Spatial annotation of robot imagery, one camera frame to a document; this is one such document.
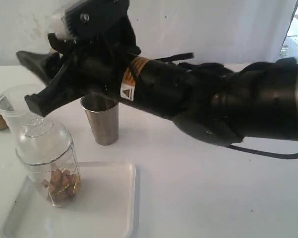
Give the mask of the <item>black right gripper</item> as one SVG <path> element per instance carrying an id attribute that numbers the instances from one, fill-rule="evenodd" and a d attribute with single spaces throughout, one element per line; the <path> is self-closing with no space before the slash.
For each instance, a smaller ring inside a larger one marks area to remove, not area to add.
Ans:
<path id="1" fill-rule="evenodd" d="M 37 115 L 47 116 L 89 92 L 118 97 L 124 74 L 136 76 L 133 60 L 141 50 L 128 16 L 91 39 L 63 40 L 49 33 L 48 40 L 56 52 L 16 52 L 20 64 L 46 82 L 42 91 L 24 97 Z"/>

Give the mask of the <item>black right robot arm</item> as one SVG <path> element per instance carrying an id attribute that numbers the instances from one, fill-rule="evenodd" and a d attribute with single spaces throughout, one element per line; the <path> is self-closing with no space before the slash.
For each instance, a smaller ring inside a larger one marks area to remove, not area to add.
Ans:
<path id="1" fill-rule="evenodd" d="M 53 53 L 18 51 L 20 64 L 45 84 L 25 96 L 46 116 L 85 95 L 172 121 L 200 141 L 230 146 L 246 137 L 298 141 L 298 63 L 253 63 L 239 72 L 222 64 L 173 64 L 140 55 L 128 17 L 91 40 L 59 40 Z"/>

